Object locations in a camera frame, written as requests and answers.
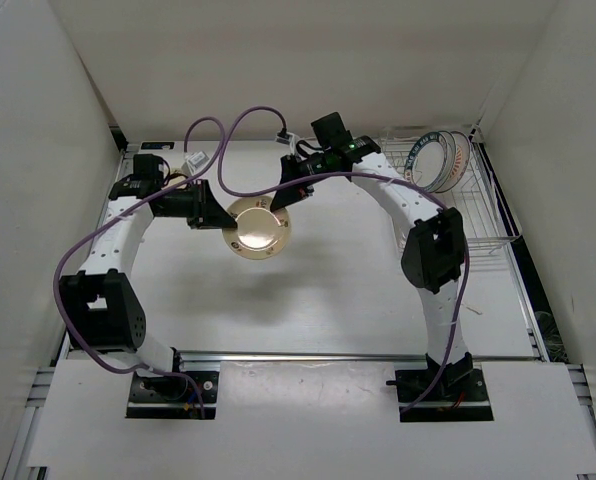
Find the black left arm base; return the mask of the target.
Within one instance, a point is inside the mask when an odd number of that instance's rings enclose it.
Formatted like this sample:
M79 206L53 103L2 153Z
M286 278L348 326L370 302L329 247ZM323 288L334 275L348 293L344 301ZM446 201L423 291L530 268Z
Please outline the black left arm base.
M186 379L134 373L127 399L128 419L214 420L217 413L220 364L183 362L181 371L200 389L202 401Z

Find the cream plate with calligraphy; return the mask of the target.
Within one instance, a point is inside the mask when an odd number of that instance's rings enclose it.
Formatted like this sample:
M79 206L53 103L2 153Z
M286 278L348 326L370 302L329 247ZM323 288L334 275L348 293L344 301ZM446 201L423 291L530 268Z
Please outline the cream plate with calligraphy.
M265 260L278 255L289 241L292 224L286 209L271 210L269 196L239 198L227 212L235 229L223 229L230 250L248 260Z

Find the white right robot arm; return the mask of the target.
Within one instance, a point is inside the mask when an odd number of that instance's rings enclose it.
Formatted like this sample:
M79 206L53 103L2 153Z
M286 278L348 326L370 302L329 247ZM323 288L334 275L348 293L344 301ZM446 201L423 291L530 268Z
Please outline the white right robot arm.
M320 147L307 157L281 158L272 210L306 199L315 183L335 176L346 177L378 203L406 238L401 269L422 302L428 390L438 399L454 397L473 369L459 325L468 271L460 212L406 181L380 146L368 136L353 137L338 113L314 121L312 128Z

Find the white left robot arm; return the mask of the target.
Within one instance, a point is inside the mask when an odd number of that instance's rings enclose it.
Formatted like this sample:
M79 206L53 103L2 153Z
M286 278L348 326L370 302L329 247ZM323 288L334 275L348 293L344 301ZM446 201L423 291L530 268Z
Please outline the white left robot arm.
M166 400L184 395L188 377L177 369L175 349L147 331L146 313L130 282L139 246L156 218L181 218L197 230L237 225L201 177L209 157L195 152L183 160L180 171L169 173L163 157L134 155L131 172L111 188L87 259L57 283L71 345L113 371L154 375L153 388Z

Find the white plate green rim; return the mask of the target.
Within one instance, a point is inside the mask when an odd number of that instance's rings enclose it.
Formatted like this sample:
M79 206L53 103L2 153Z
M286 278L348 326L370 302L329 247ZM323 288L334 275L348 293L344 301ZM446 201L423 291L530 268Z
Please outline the white plate green rim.
M437 131L426 133L406 157L404 178L427 192L434 192L449 175L449 160L446 138Z

